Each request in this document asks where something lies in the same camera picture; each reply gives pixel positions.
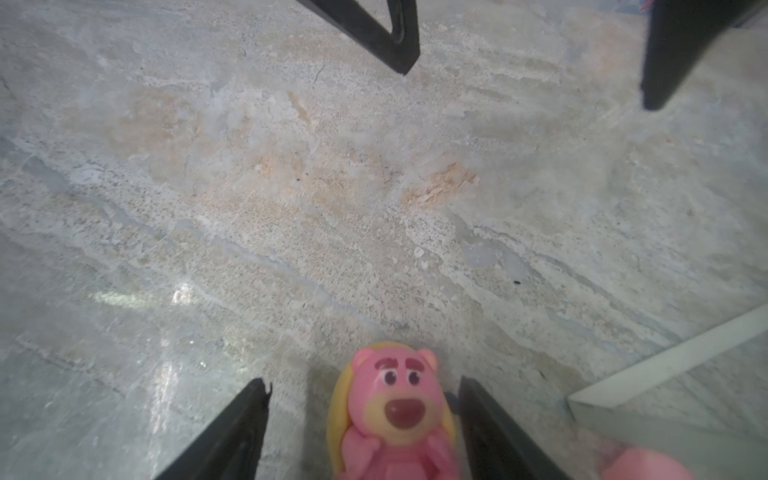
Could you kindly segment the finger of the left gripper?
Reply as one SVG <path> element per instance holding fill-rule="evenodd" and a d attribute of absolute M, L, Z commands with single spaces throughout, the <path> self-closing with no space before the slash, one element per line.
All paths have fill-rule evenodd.
<path fill-rule="evenodd" d="M 643 108 L 663 109 L 719 36 L 766 8 L 762 0 L 655 1 L 640 83 Z"/>
<path fill-rule="evenodd" d="M 300 0 L 390 69 L 407 75 L 420 56 L 415 0 L 388 0 L 392 28 L 385 29 L 354 0 Z"/>

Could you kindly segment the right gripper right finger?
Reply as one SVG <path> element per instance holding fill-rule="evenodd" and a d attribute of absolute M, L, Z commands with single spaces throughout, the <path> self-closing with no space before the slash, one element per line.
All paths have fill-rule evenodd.
<path fill-rule="evenodd" d="M 477 380 L 461 379 L 458 412 L 474 479 L 569 479 Z"/>

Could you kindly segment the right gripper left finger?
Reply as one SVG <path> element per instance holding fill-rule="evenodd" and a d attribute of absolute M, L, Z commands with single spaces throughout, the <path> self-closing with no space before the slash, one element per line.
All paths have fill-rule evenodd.
<path fill-rule="evenodd" d="M 157 480 L 254 480 L 272 386 L 251 380 Z"/>

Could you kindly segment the pink bear donut toy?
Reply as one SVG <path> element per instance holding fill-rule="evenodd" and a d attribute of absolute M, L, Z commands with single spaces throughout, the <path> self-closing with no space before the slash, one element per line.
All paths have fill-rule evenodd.
<path fill-rule="evenodd" d="M 458 479 L 452 412 L 429 349 L 384 341 L 338 378 L 326 439 L 335 479 Z"/>

